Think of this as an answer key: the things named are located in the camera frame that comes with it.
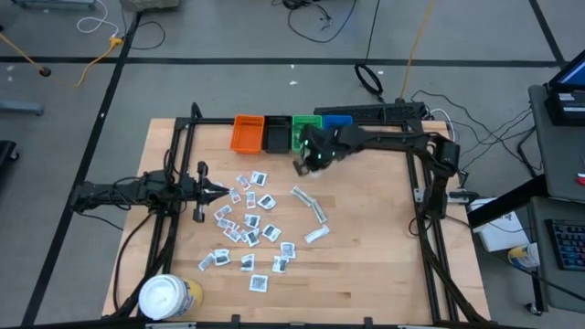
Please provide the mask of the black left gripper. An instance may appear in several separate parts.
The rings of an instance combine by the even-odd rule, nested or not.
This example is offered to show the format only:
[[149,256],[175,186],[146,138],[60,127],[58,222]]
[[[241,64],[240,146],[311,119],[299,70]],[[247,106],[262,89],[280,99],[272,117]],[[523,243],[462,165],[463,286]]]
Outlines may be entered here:
[[227,187],[209,181],[207,172],[207,164],[200,161],[197,163],[197,178],[189,175],[182,178],[182,201],[195,203],[192,218],[197,223],[205,221],[204,206],[229,194]]

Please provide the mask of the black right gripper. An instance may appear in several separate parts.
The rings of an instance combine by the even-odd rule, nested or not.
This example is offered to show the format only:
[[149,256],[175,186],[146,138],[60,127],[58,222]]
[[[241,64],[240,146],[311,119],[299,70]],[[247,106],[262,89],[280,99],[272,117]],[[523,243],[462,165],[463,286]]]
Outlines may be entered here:
[[[310,150],[310,161],[306,162],[311,172],[325,169],[333,161],[343,160],[348,155],[356,153],[364,142],[364,131],[359,127],[321,129],[315,141],[315,147]],[[307,175],[304,161],[293,160],[292,164],[298,176]]]

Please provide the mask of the green-striped white packet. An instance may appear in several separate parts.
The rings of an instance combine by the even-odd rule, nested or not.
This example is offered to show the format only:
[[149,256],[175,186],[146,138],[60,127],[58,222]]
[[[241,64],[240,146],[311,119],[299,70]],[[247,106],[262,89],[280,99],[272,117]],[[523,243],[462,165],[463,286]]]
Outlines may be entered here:
[[319,203],[315,199],[312,201],[312,208],[319,223],[324,224],[328,220],[328,218],[325,215],[322,208],[320,207]]
[[314,204],[314,200],[308,196],[301,188],[294,186],[290,192],[291,195],[299,198],[305,205],[311,207]]

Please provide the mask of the black plastic basket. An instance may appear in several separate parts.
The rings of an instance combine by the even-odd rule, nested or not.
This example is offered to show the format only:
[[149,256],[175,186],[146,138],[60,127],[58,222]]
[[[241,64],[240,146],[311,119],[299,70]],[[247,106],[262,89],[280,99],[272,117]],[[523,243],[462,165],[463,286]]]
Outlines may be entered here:
[[287,154],[291,151],[292,117],[265,116],[262,150],[267,154]]

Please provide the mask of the green plastic basket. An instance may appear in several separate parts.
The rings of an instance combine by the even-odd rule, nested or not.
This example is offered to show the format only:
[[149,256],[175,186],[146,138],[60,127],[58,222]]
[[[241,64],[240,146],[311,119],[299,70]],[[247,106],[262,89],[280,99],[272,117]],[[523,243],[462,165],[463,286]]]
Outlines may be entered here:
[[301,147],[300,133],[305,125],[312,125],[317,128],[323,128],[323,119],[320,115],[294,115],[292,117],[292,145],[294,152],[298,152]]

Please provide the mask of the blue plastic basket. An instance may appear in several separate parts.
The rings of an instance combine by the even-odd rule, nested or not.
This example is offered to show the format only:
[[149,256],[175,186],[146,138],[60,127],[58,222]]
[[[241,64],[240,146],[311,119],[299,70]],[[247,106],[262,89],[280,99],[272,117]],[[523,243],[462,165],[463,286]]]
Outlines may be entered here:
[[327,114],[323,116],[323,128],[325,130],[339,126],[351,125],[352,123],[353,118],[351,115]]

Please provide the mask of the black power strip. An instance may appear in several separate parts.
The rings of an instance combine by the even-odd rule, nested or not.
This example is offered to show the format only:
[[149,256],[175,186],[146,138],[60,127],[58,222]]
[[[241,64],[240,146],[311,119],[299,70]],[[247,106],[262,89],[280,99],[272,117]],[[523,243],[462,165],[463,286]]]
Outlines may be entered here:
[[319,107],[315,115],[349,115],[357,122],[403,122],[421,120],[426,115],[423,102],[380,103]]

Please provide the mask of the white-lidded yellow wipes canister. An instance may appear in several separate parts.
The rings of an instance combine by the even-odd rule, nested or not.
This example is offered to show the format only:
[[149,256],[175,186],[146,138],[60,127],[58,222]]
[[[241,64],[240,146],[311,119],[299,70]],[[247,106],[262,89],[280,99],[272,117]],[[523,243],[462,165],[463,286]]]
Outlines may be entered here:
[[171,274],[155,275],[141,288],[139,310],[152,320],[182,316],[203,302],[202,287]]

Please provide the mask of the white cardboard box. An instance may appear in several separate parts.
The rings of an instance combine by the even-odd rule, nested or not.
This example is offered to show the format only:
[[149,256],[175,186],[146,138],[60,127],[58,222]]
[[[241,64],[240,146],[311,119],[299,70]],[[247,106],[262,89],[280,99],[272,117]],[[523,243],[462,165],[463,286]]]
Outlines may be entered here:
[[494,219],[472,232],[477,234],[484,249],[489,252],[521,247],[529,243],[528,227],[524,227],[516,212],[512,211]]

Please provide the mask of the black desk support bar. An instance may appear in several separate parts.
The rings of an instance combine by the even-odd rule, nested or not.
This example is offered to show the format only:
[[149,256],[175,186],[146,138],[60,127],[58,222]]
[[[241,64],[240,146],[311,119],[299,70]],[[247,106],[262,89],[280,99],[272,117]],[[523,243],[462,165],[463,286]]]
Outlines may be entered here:
[[467,214],[471,228],[478,228],[523,207],[535,196],[548,196],[545,175],[538,175],[521,186],[483,204]]

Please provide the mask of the grey metal base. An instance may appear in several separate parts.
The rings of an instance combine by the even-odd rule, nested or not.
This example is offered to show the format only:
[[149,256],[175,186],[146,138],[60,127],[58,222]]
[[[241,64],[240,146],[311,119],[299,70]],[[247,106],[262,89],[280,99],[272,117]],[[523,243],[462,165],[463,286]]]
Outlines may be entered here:
[[42,104],[35,102],[0,100],[0,112],[18,112],[42,116],[44,107]]

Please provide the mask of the yellow white bottle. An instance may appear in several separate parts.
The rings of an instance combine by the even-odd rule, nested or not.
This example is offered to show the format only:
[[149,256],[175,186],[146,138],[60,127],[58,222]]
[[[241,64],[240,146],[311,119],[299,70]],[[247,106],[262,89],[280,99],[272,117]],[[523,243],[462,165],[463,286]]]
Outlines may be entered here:
[[507,257],[512,265],[522,269],[532,269],[540,265],[536,242],[510,249]]

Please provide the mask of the grey side desk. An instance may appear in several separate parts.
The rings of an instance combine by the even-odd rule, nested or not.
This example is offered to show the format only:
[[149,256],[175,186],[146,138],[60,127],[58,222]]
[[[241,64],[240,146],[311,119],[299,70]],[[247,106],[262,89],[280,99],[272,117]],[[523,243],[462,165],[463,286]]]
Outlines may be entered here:
[[554,125],[545,106],[544,86],[530,86],[528,95],[548,194],[585,203],[585,186],[577,183],[578,173],[585,174],[585,126]]

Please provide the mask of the black laptop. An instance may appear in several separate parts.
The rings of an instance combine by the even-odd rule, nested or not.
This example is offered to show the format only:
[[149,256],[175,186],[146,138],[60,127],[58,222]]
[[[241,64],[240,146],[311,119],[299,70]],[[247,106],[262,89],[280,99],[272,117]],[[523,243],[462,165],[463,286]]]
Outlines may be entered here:
[[545,106],[559,126],[585,126],[585,59],[569,64],[548,84]]

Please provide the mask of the black keyboard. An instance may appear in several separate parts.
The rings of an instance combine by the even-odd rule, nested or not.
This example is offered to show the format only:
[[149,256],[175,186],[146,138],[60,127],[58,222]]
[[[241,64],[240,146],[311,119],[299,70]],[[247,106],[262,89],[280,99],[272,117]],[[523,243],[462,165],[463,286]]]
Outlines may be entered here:
[[585,221],[546,219],[545,225],[558,267],[585,271]]

